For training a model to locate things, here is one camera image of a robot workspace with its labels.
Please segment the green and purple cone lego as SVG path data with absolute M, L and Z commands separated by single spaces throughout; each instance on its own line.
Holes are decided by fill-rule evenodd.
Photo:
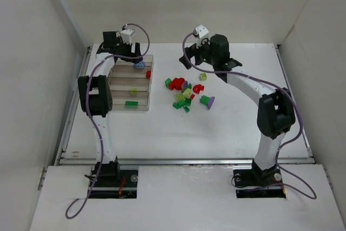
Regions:
M 203 95 L 199 101 L 201 104 L 205 105 L 208 110 L 210 110 L 215 101 L 215 96 L 209 97 L 209 96 Z

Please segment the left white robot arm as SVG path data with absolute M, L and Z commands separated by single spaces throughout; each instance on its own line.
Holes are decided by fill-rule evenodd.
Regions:
M 121 170 L 110 135 L 109 113 L 113 99 L 108 75 L 117 60 L 133 64 L 143 60 L 140 44 L 132 44 L 134 34 L 133 29 L 104 32 L 90 74 L 79 77 L 77 81 L 81 109 L 89 117 L 97 140 L 96 164 L 90 179 L 98 187 L 116 186 L 121 181 Z

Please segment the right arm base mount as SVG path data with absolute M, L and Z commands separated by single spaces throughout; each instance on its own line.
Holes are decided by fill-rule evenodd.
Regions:
M 234 169 L 232 185 L 236 188 L 236 197 L 238 199 L 285 199 L 280 170 L 275 168 L 270 173 L 265 173 L 263 176 L 261 174 L 255 169 Z

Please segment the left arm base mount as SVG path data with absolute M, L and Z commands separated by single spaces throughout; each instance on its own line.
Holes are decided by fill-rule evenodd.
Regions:
M 138 170 L 121 170 L 118 176 L 99 177 L 90 193 L 90 199 L 136 199 Z

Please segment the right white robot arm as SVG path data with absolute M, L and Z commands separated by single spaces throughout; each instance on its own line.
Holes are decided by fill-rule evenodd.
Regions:
M 230 57 L 229 43 L 223 35 L 197 36 L 195 44 L 183 47 L 179 60 L 187 69 L 198 69 L 202 63 L 212 66 L 212 74 L 257 105 L 256 124 L 261 138 L 251 173 L 258 180 L 268 178 L 277 169 L 280 145 L 296 121 L 289 90 L 249 75 L 242 63 Z

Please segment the purple round lego piece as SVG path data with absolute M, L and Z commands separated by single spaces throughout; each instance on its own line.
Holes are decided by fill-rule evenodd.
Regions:
M 143 61 L 134 64 L 135 69 L 143 69 L 145 66 L 146 66 L 146 63 Z

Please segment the lime lego near right arm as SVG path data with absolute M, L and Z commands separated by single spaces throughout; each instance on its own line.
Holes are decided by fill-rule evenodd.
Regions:
M 199 75 L 199 79 L 201 80 L 201 81 L 206 81 L 207 80 L 207 75 L 206 75 L 206 73 L 201 73 L 200 75 Z

